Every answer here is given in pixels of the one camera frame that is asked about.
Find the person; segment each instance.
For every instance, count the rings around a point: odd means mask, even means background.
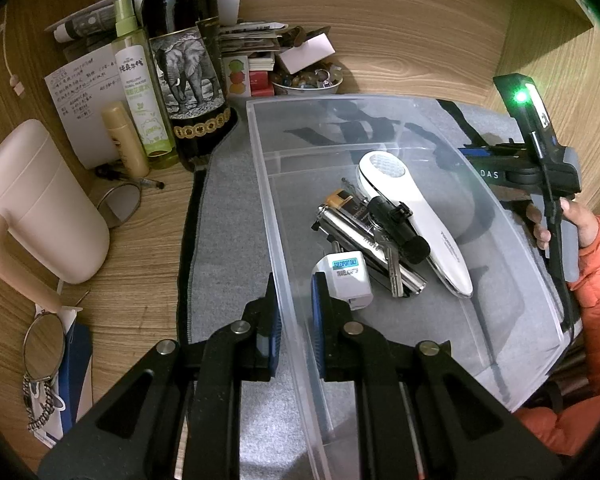
[[[600,216],[577,202],[560,199],[564,217],[578,228],[580,277],[569,283],[581,307],[587,376],[596,394],[556,414],[549,408],[520,408],[520,421],[554,453],[573,456],[600,421]],[[526,212],[535,222],[538,247],[546,249],[551,235],[540,225],[533,205]]]

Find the silver cylinder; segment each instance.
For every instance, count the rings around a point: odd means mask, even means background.
[[[349,240],[350,243],[361,251],[365,256],[371,258],[383,269],[388,270],[384,249],[373,240],[369,234],[359,226],[351,222],[337,209],[322,204],[318,208],[318,222],[325,231],[335,231],[334,234]],[[413,294],[420,294],[427,285],[426,280],[417,272],[400,265],[400,275],[404,286]]]

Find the elephant illustration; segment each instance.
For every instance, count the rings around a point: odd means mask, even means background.
[[[209,79],[211,82],[214,89],[212,99],[218,97],[220,83],[202,40],[185,40],[176,43],[168,51],[159,48],[155,51],[154,56],[156,64],[164,72],[164,79],[171,89],[171,94],[180,105],[178,113],[187,113],[185,106],[187,81],[196,98],[196,106],[200,106],[204,102],[202,97],[203,79]]]

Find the blue label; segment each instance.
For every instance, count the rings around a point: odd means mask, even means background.
[[[357,258],[349,258],[348,260],[339,260],[339,261],[333,262],[331,264],[331,268],[333,270],[346,269],[347,267],[357,267],[357,266],[358,266]]]

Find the round mirror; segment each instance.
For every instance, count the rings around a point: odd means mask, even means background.
[[[140,188],[132,182],[125,182],[105,193],[98,204],[98,211],[111,229],[129,220],[139,205]]]
[[[22,357],[24,369],[31,381],[52,377],[64,355],[64,328],[60,318],[51,312],[33,320],[24,336]]]

